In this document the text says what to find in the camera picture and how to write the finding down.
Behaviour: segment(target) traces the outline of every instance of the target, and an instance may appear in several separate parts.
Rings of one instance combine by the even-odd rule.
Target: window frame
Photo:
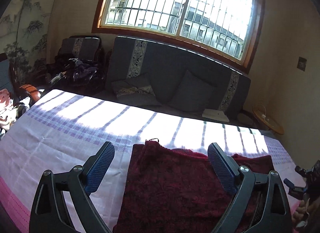
[[[108,13],[108,10],[105,10],[104,8],[107,4],[110,4],[110,2],[111,0],[98,0],[92,24],[92,33],[131,36],[141,39],[154,40],[161,43],[167,43],[169,45],[181,47],[202,54],[204,56],[211,57],[243,73],[249,73],[261,34],[265,10],[265,0],[256,0],[256,8],[253,11],[255,15],[252,18],[254,22],[252,22],[248,30],[249,33],[251,33],[251,35],[249,34],[248,36],[250,40],[246,43],[243,52],[244,56],[241,61],[216,48],[200,43],[196,40],[191,40],[180,36],[178,32],[177,34],[170,34],[153,29],[143,29],[140,27],[128,27],[123,25],[102,25],[102,19],[105,19],[106,14]]]

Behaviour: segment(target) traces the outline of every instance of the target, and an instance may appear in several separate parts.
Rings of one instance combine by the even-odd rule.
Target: screw
[[[249,171],[249,168],[247,166],[241,166],[240,167],[240,171],[242,172],[248,172]]]
[[[272,170],[271,175],[274,177],[277,177],[279,175],[279,173],[277,171]]]
[[[81,165],[76,165],[75,167],[73,167],[73,171],[81,171],[81,170],[82,170]]]
[[[43,172],[43,175],[44,175],[44,176],[48,176],[50,173],[51,173],[50,170],[45,170],[45,171]]]

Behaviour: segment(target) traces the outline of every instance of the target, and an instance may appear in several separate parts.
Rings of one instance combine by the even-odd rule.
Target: dark red velvet cloth
[[[273,170],[271,156],[233,156],[253,172]],[[256,206],[252,196],[238,227],[249,226]],[[155,141],[135,144],[123,202],[113,233],[209,233],[231,201],[208,157],[190,150],[169,150]]]

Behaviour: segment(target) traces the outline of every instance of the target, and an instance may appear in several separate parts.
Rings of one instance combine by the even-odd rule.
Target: sofa
[[[206,121],[208,119],[201,116],[202,111],[181,110],[185,109],[183,104],[188,100],[180,100],[181,107],[177,105],[172,107],[171,101],[177,94],[177,90],[181,88],[187,72],[213,88],[206,102],[202,102],[205,108],[221,110],[229,120],[236,120],[250,87],[250,79],[246,75],[214,59],[152,40],[116,37],[105,90],[95,97],[118,102],[113,87],[116,81],[147,74],[156,100],[160,104],[138,107]]]

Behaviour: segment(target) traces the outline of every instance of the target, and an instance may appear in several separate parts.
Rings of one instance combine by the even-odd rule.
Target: beige wall
[[[49,26],[47,59],[53,62],[63,38],[91,34],[98,0],[55,0]],[[257,102],[284,126],[279,137],[294,161],[306,168],[319,158],[317,100],[320,100],[320,17],[309,0],[266,0],[265,18],[255,60],[249,73],[251,87],[244,107]],[[115,35],[100,34],[106,50]],[[308,59],[305,72],[298,57]]]

